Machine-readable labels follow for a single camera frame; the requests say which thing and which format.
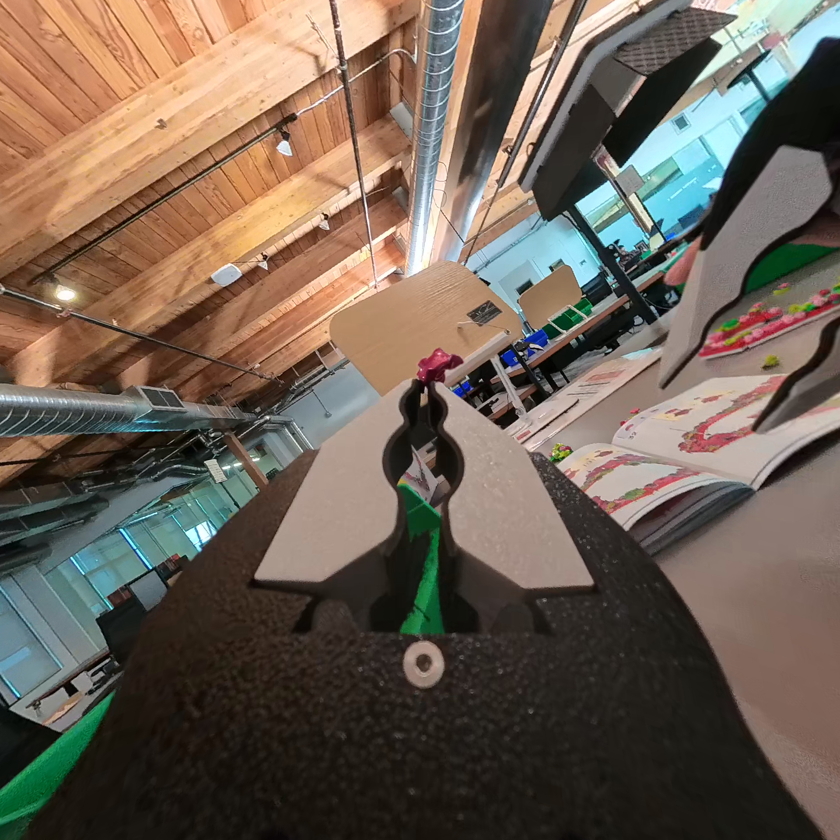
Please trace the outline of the thin metal conduit pipe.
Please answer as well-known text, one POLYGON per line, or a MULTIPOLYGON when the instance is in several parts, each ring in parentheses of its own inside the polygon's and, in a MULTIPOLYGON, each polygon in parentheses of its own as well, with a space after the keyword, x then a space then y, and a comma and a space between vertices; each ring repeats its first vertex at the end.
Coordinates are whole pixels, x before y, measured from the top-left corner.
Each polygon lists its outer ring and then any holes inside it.
POLYGON ((364 168, 362 165, 361 160, 361 147, 359 142, 359 134, 356 128, 356 121, 354 115, 354 105, 352 99, 352 90, 351 90, 351 81, 350 81, 350 71, 349 71, 349 61, 345 51, 344 42, 343 42, 343 31, 341 27, 341 20, 340 20, 340 11, 339 5, 337 1, 329 1, 329 8, 332 20, 332 29, 333 29, 333 36, 334 36, 334 43, 335 43, 335 50, 337 54, 337 61, 339 67, 339 74, 341 77, 342 83, 342 90, 343 90, 343 97, 344 97, 344 105, 345 111, 347 114, 347 119, 349 122, 350 127, 350 139, 352 143, 353 149, 353 159, 355 164, 355 170, 358 179, 358 185, 360 188, 360 200, 362 204, 363 216, 364 216, 364 227, 365 233, 367 237, 367 245, 370 253, 370 262, 371 262, 371 282, 372 288, 374 291, 379 291, 380 283, 379 283, 379 275, 377 271, 377 263, 375 257, 375 246, 374 246, 374 237, 372 233, 372 226, 371 226, 371 213, 369 209, 368 203, 368 196, 366 192, 366 188, 364 185, 364 168))

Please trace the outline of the black office chair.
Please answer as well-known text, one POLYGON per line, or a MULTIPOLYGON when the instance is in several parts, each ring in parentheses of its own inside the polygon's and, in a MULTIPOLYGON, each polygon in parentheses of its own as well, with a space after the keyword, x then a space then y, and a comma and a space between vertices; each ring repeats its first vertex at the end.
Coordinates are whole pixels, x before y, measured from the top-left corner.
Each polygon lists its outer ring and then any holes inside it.
POLYGON ((96 616, 96 623, 111 658, 117 666, 124 667, 137 643, 148 611, 128 586, 118 589, 113 595, 117 596, 117 601, 111 604, 109 610, 96 616))

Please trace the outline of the horizontal silver air duct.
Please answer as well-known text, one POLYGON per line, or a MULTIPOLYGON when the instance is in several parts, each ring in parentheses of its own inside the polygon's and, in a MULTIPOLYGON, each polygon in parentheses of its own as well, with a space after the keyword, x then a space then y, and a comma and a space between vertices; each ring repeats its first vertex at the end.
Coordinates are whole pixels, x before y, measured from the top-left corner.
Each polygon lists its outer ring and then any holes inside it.
POLYGON ((51 437, 203 431, 246 432, 288 427, 289 417, 244 413, 229 406, 184 402, 173 390, 131 386, 118 395, 2 384, 1 437, 51 437))

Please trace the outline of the open lego instruction booklet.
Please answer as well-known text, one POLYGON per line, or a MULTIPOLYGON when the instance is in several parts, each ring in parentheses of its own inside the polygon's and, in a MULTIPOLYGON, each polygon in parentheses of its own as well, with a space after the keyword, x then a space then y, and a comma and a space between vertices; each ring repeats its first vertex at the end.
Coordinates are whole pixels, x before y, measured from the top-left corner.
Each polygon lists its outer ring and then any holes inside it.
POLYGON ((834 394, 783 425, 753 426, 782 374, 709 379, 629 418, 606 444, 555 466, 650 555, 758 491, 777 468, 839 427, 834 394))

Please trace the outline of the heart-shaped lego flower frame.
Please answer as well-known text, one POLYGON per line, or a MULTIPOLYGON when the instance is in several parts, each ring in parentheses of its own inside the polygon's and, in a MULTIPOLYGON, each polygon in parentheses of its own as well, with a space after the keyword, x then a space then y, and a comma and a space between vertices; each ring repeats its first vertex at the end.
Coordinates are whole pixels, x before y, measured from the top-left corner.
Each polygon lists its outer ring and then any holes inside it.
POLYGON ((838 312, 838 308, 838 283, 786 307, 759 301, 746 313, 710 331, 698 356, 701 359, 716 359, 749 350, 804 324, 825 319, 838 312))

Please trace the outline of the green storage bins on table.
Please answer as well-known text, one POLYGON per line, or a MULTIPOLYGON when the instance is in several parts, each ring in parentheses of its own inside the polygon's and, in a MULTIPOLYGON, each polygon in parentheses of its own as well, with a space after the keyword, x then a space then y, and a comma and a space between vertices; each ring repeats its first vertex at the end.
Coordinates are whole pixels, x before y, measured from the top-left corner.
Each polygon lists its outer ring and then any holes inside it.
POLYGON ((559 311, 551 320, 549 325, 557 334, 567 333, 579 324, 587 321, 592 315, 592 304, 581 299, 573 306, 559 311))

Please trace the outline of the printed cardboard sheet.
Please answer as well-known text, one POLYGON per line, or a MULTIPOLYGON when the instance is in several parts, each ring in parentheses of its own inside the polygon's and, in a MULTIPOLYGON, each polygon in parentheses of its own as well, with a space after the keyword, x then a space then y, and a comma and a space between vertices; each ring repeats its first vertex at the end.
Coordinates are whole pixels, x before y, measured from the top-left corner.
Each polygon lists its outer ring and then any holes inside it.
POLYGON ((662 353, 662 348, 648 348, 612 357, 510 425, 507 435, 534 451, 655 364, 662 353))

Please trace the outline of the person's right hand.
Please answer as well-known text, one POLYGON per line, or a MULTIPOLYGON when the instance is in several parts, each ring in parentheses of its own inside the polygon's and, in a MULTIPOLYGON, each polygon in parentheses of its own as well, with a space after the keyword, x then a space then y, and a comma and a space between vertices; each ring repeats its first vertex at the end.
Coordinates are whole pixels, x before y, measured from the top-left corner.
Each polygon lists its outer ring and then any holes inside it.
POLYGON ((668 268, 665 284, 669 287, 681 287, 688 281, 691 269, 695 264, 701 245, 701 237, 693 239, 681 257, 668 268))

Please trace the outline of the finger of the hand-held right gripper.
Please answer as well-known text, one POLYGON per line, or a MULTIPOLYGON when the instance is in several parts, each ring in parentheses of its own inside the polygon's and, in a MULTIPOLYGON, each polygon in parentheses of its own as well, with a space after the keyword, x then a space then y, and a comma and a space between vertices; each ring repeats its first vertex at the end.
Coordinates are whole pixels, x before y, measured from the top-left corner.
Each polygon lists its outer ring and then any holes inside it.
POLYGON ((663 389, 694 357, 720 312, 742 298, 753 266, 823 209, 833 181, 822 152, 781 146, 714 236, 698 251, 659 366, 663 389))
POLYGON ((767 433, 811 411, 839 390, 839 319, 820 332, 813 356, 788 375, 755 420, 754 433, 767 433))

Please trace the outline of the grey sprinkler pipe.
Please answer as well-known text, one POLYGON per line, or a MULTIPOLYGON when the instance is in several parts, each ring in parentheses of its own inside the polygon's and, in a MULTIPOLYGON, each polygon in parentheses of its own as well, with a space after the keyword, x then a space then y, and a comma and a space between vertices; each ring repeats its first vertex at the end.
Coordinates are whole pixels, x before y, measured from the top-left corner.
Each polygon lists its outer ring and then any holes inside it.
POLYGON ((162 339, 157 339, 150 334, 146 334, 143 332, 137 332, 131 329, 126 329, 120 327, 115 322, 107 322, 101 320, 99 318, 94 318, 89 316, 81 311, 78 311, 74 308, 68 308, 62 306, 58 302, 51 302, 40 297, 35 297, 31 294, 23 292, 21 290, 16 290, 10 287, 6 287, 4 284, 1 284, 1 295, 3 297, 23 302, 27 305, 37 307, 39 309, 43 309, 45 311, 51 312, 56 319, 73 319, 87 325, 96 327, 98 329, 104 329, 110 331, 111 333, 116 333, 119 336, 131 338, 133 340, 137 340, 140 342, 150 343, 157 348, 162 348, 164 350, 172 351, 181 355, 189 356, 193 359, 197 359, 200 361, 207 362, 208 364, 215 364, 217 366, 222 366, 227 370, 236 371, 242 375, 247 375, 251 377, 255 377, 263 382, 278 382, 278 379, 274 375, 264 374, 255 369, 245 368, 241 365, 234 364, 231 362, 224 361, 220 358, 215 356, 209 355, 207 353, 198 352, 195 350, 189 350, 184 348, 180 345, 164 341, 162 339))

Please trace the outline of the dark red lego flower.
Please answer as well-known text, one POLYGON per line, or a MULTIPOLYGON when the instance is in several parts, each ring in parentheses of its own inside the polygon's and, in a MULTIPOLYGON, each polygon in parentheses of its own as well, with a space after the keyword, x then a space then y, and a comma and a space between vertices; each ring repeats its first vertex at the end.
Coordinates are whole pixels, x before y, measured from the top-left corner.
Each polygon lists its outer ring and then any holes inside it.
POLYGON ((448 372, 458 369, 463 363, 463 358, 456 353, 447 353, 441 348, 436 348, 418 362, 416 378, 424 385, 433 382, 445 383, 448 372))

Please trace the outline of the dark flat ceiling duct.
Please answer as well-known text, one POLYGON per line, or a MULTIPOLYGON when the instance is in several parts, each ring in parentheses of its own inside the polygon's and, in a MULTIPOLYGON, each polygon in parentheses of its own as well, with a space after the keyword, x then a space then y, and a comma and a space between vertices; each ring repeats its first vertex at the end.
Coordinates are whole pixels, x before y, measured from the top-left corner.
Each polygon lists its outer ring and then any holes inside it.
POLYGON ((438 260, 457 260, 469 237, 552 5, 481 5, 434 245, 438 260))

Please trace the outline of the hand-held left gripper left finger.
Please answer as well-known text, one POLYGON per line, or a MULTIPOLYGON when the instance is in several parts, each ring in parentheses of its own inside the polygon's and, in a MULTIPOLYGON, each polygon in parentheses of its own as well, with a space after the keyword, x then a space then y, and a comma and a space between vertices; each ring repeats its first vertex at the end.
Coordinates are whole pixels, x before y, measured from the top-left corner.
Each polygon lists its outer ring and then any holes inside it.
POLYGON ((383 595, 406 531, 397 489, 423 385, 407 380, 318 451, 257 571, 257 585, 305 595, 383 595))

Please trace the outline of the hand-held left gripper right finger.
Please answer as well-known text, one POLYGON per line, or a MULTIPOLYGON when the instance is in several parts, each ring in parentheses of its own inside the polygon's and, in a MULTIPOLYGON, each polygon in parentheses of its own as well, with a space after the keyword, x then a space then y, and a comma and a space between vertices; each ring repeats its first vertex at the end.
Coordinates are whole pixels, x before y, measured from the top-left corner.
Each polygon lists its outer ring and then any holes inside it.
POLYGON ((441 383, 429 386, 449 481, 445 544, 464 599, 591 592, 594 581, 528 451, 441 383))

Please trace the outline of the silver spiral air duct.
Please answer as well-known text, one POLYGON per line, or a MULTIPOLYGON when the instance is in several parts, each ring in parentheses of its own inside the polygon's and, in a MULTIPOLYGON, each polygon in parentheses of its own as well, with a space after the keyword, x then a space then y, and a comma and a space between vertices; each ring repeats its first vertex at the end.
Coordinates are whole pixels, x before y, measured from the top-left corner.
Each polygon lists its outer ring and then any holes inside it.
POLYGON ((423 269, 465 5, 464 1, 420 3, 416 32, 413 154, 408 183, 406 277, 423 269))

